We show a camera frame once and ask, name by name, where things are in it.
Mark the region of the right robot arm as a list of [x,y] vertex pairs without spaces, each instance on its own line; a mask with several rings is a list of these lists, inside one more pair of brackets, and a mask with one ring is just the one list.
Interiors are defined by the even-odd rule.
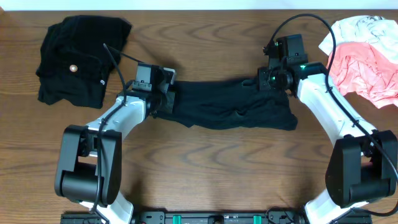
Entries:
[[258,69],[257,80],[260,90],[291,91],[315,115],[332,143],[326,188],[304,206],[307,223],[350,223],[397,213],[396,207],[384,213],[364,208],[396,192],[397,138],[363,119],[334,88],[322,63],[276,60]]

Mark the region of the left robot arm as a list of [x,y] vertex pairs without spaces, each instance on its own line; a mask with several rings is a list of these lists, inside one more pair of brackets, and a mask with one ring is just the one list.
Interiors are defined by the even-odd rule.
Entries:
[[54,189],[89,208],[98,223],[131,223],[134,206],[120,191],[122,143],[150,114],[171,112],[174,91],[132,87],[96,120],[63,132]]

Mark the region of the black t-shirt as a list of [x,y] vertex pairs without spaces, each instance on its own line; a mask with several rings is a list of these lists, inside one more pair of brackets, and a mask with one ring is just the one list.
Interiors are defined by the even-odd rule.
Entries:
[[220,82],[177,81],[171,113],[157,111],[154,118],[178,122],[188,128],[274,128],[295,130],[298,124],[284,91],[260,91],[253,79]]

